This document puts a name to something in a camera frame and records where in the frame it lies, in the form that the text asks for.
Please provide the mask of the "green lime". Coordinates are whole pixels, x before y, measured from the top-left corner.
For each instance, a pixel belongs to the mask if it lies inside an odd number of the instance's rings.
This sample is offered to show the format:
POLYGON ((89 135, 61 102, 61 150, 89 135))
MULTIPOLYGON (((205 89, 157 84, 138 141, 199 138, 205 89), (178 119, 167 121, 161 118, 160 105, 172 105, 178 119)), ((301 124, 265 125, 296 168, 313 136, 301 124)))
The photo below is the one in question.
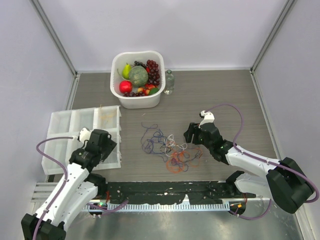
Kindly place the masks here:
POLYGON ((152 88, 152 89, 149 90, 148 95, 149 95, 149 96, 154 95, 154 94, 156 94, 158 91, 159 91, 159 89, 156 88, 156 87, 154 87, 154 88, 152 88))

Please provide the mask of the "clear plastic bottle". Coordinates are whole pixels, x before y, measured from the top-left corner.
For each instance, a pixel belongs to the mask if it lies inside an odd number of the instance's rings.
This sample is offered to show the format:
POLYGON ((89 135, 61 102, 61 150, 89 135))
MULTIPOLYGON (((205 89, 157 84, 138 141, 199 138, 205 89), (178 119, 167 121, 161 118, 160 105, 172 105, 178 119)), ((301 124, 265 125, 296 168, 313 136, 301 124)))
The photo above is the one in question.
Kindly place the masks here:
POLYGON ((175 88, 175 77, 170 69, 165 72, 165 88, 164 93, 170 95, 175 88))

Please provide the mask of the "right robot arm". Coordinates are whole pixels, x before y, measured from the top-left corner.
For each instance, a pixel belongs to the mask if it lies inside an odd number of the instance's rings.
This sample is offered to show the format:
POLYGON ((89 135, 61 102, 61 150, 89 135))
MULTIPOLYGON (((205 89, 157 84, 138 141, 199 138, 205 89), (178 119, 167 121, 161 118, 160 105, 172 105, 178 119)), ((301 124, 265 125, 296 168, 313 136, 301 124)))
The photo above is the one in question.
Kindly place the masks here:
POLYGON ((192 122, 183 136, 187 143, 206 147, 216 161, 246 171, 233 174, 234 180, 226 184, 225 190, 230 197, 255 194, 269 198, 282 210, 294 214, 303 204, 314 202, 320 196, 316 186, 293 159, 272 159, 247 152, 223 139, 212 122, 192 122))

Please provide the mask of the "green melon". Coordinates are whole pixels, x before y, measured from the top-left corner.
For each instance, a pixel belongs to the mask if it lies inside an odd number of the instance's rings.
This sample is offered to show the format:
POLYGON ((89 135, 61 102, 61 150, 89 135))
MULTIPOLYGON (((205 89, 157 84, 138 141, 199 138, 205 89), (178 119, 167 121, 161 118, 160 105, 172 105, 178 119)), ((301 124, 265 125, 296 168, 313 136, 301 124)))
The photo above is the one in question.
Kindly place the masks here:
POLYGON ((135 88, 144 86, 148 79, 149 76, 146 69, 141 66, 134 66, 129 73, 129 81, 135 88))

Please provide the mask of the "aluminium rail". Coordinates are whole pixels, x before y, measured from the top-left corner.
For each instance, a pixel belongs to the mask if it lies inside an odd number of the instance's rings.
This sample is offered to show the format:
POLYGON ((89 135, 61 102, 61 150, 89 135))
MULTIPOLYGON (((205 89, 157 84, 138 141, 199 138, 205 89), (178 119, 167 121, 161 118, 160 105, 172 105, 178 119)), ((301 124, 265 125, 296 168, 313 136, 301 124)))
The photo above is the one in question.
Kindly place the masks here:
POLYGON ((31 202, 43 203, 56 188, 57 182, 38 182, 35 186, 31 202))

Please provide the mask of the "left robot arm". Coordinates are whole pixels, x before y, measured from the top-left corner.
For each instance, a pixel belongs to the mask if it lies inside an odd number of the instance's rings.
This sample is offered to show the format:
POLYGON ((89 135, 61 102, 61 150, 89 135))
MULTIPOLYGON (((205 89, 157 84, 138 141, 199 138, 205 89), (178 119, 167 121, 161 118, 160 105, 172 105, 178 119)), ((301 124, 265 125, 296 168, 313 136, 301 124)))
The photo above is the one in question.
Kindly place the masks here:
POLYGON ((73 136, 82 146, 74 150, 68 165, 40 150, 47 159, 62 168, 63 176, 54 190, 34 214, 25 214, 21 220, 26 240, 63 240, 72 222, 93 198, 100 200, 107 192, 106 179, 93 169, 112 153, 117 143, 102 129, 84 127, 73 136))

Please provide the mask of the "green pear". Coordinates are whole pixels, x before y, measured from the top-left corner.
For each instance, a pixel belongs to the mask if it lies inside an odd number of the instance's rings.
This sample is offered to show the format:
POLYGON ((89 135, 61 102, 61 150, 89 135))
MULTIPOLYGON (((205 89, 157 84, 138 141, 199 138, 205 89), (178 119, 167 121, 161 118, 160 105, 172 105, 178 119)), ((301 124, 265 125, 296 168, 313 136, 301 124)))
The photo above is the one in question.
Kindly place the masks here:
POLYGON ((125 79, 125 80, 129 80, 130 79, 130 71, 132 69, 132 66, 130 64, 126 64, 122 70, 122 77, 125 79))

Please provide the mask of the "dark grape bunch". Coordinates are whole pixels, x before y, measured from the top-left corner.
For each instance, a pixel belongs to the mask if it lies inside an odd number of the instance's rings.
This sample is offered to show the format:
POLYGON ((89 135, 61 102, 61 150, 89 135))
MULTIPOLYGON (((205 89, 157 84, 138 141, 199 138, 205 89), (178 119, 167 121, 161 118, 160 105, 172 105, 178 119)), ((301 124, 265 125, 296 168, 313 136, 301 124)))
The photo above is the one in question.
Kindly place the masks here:
POLYGON ((147 66, 146 66, 143 62, 141 62, 141 61, 135 61, 135 62, 134 62, 134 65, 135 65, 135 66, 143 67, 144 69, 147 68, 147 66))

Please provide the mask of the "peach fruit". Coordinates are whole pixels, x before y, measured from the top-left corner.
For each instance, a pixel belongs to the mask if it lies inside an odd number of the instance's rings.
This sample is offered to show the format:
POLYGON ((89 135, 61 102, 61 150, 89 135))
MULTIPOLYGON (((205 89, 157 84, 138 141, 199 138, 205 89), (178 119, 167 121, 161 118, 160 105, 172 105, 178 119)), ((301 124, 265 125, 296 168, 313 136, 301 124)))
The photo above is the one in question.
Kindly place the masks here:
POLYGON ((143 93, 145 96, 148 96, 150 94, 151 89, 153 88, 157 88, 157 87, 153 84, 146 84, 143 87, 139 87, 136 92, 143 93))

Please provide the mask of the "red apple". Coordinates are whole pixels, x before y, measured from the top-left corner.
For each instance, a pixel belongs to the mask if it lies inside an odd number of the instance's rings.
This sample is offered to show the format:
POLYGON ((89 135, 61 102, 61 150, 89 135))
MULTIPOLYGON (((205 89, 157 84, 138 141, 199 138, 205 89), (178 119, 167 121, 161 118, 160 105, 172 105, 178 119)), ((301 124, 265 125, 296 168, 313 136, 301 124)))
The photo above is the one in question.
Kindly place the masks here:
POLYGON ((129 80, 123 80, 119 84, 119 91, 122 94, 130 93, 133 89, 133 85, 129 80))

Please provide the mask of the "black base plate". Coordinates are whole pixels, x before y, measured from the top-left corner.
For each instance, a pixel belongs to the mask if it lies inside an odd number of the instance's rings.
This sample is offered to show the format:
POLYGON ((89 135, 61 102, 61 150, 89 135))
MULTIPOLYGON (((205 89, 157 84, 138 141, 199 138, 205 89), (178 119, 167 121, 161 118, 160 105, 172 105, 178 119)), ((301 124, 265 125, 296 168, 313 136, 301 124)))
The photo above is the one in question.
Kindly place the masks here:
POLYGON ((191 205, 220 204, 223 199, 255 198, 253 193, 242 193, 230 182, 219 181, 135 181, 108 182, 98 192, 96 200, 111 204, 128 201, 131 205, 174 205, 188 197, 191 205))

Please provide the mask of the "white compartment tray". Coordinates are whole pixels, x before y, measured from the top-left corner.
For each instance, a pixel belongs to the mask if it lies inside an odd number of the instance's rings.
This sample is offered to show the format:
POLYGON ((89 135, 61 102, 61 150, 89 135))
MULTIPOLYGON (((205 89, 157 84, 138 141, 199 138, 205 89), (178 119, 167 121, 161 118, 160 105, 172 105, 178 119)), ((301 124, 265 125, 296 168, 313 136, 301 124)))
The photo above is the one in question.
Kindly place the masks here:
POLYGON ((64 139, 64 137, 77 136, 84 127, 89 130, 101 129, 109 132, 111 139, 117 145, 106 160, 100 162, 94 170, 119 169, 122 158, 120 152, 120 143, 122 141, 120 135, 121 116, 119 105, 53 112, 47 131, 47 138, 59 137, 60 139, 46 142, 44 153, 66 166, 69 163, 72 152, 80 148, 82 144, 77 140, 64 139))

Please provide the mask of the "red grape bunch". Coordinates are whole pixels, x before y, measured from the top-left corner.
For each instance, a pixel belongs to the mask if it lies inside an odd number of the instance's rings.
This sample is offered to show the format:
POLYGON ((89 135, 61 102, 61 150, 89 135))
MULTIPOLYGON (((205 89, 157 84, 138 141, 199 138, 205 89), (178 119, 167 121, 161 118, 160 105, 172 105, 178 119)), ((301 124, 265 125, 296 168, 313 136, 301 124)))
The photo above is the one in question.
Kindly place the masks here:
POLYGON ((159 86, 161 81, 159 65, 156 61, 148 59, 146 62, 146 71, 148 73, 147 83, 154 86, 159 86))

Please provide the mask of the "dark cherries front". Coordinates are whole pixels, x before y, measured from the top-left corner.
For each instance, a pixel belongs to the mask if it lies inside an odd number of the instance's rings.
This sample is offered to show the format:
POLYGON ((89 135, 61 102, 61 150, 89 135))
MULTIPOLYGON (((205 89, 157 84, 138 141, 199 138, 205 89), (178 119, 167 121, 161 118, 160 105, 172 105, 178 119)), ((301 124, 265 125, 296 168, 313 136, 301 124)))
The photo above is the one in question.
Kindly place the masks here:
POLYGON ((125 92, 123 94, 124 97, 143 97, 145 96, 145 93, 143 91, 138 91, 138 92, 125 92))

